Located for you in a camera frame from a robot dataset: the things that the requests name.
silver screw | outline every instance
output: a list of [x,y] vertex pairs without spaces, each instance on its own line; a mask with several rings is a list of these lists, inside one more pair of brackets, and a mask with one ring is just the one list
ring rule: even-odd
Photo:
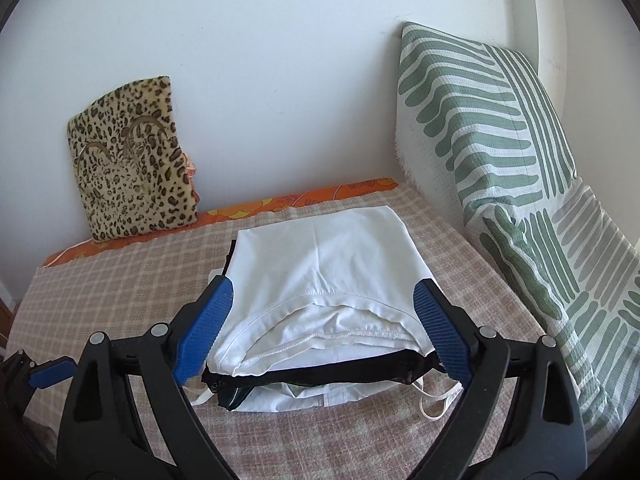
[[92,345],[99,345],[103,341],[104,334],[102,332],[95,332],[91,334],[91,337],[89,338],[89,343],[91,343]]
[[169,332],[169,327],[165,323],[158,323],[151,327],[151,335],[155,337],[162,337],[167,332]]
[[549,335],[543,335],[542,344],[548,348],[553,348],[554,346],[556,346],[556,340]]
[[489,326],[489,325],[482,325],[480,327],[480,335],[482,337],[485,337],[487,339],[493,339],[496,336],[497,332],[495,331],[494,327]]

black garment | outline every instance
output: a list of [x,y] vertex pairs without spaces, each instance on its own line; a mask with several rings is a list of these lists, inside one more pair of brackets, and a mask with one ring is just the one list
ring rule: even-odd
[[276,370],[260,376],[215,374],[205,368],[202,382],[218,394],[218,405],[229,411],[236,409],[256,386],[287,383],[295,386],[321,386],[331,383],[377,383],[394,381],[411,384],[432,368],[444,371],[435,351],[426,357],[414,350],[356,359],[321,366]]

plaid blanket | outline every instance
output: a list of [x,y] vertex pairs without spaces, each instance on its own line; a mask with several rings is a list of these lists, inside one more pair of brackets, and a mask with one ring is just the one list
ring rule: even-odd
[[[477,324],[503,336],[535,341],[542,333],[514,292],[482,257],[410,186],[302,208],[264,212],[234,221],[155,238],[64,265],[40,268],[16,316],[7,353],[24,349],[36,362],[61,355],[79,359],[87,338],[140,335],[168,322],[195,300],[211,269],[222,267],[229,243],[247,229],[353,207],[388,205],[405,223],[415,245],[453,304]],[[426,386],[444,388],[430,372]],[[132,389],[156,456],[171,461],[140,378]],[[474,461],[491,455],[506,416],[514,380],[507,380]],[[69,381],[39,391],[26,416],[57,431]],[[234,413],[215,402],[196,413],[220,453],[240,478],[405,478],[440,432],[421,418],[417,393],[398,385],[382,394],[333,408],[288,413]]]

white drawstring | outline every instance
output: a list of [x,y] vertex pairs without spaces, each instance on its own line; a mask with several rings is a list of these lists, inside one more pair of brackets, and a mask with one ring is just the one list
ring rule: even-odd
[[[422,414],[422,416],[424,418],[428,418],[429,420],[439,420],[440,418],[442,418],[442,416],[449,409],[449,406],[453,403],[454,400],[456,400],[456,397],[458,396],[458,394],[463,389],[462,388],[462,384],[457,382],[456,384],[454,384],[449,390],[447,390],[443,394],[431,395],[431,394],[429,394],[429,393],[424,391],[424,381],[423,381],[422,377],[416,379],[415,382],[412,383],[412,385],[414,386],[414,388],[416,390],[418,390],[420,392],[420,399],[418,401],[418,407],[420,408],[420,413]],[[427,412],[424,411],[424,406],[422,405],[422,402],[423,402],[425,397],[427,399],[430,399],[430,400],[433,400],[433,401],[439,401],[439,400],[443,400],[444,401],[442,412],[439,415],[431,416],[431,415],[428,415]]]

leopard print pillow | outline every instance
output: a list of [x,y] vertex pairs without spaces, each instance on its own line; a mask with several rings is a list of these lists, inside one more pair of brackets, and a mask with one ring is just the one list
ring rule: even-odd
[[167,76],[134,81],[93,102],[68,122],[67,140],[94,240],[197,220]]

